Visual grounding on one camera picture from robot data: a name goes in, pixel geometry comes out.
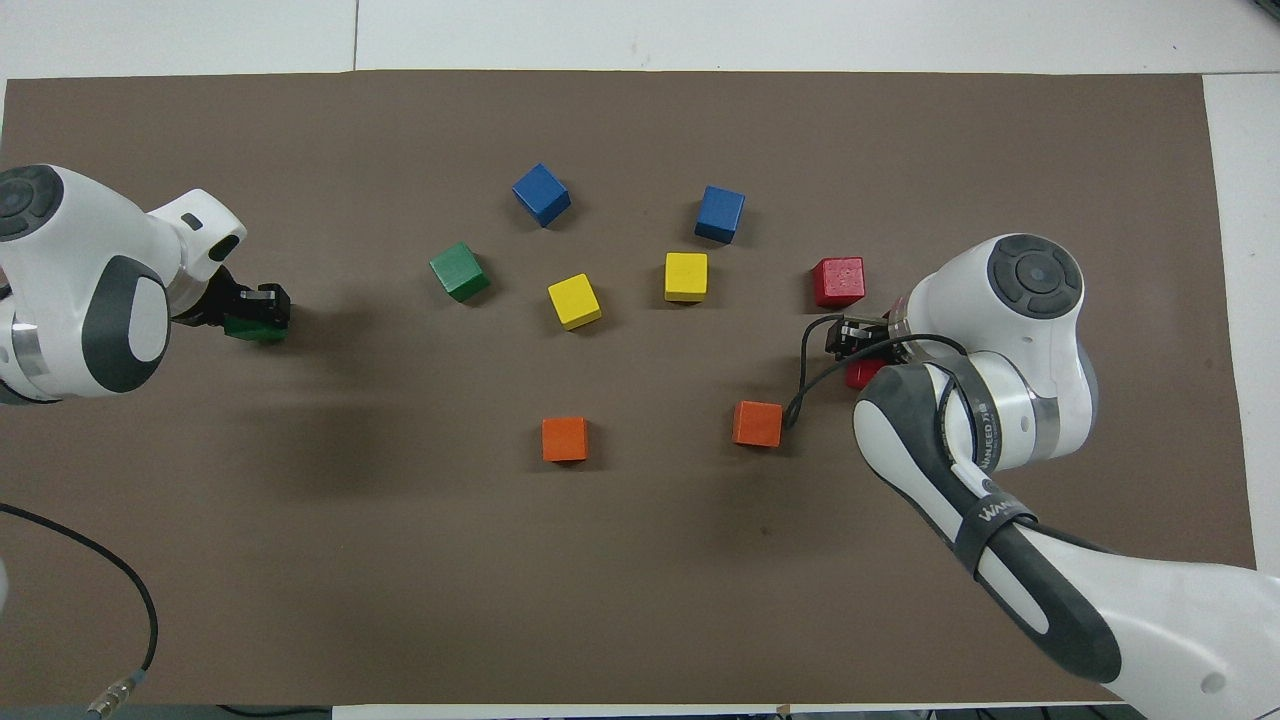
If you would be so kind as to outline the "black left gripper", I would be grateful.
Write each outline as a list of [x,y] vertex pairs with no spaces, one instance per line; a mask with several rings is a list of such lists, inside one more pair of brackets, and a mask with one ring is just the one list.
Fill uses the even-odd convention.
[[227,266],[219,266],[200,299],[183,313],[178,324],[224,324],[228,316],[239,324],[288,328],[291,297],[280,284],[248,288],[236,281]]

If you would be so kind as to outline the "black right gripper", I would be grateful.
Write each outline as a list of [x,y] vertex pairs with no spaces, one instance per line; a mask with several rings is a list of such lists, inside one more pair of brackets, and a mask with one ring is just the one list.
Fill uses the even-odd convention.
[[[859,363],[863,359],[882,359],[883,352],[895,352],[902,334],[900,324],[886,313],[883,316],[850,316],[833,322],[826,333],[826,346],[835,363]],[[883,348],[872,347],[884,343]]]

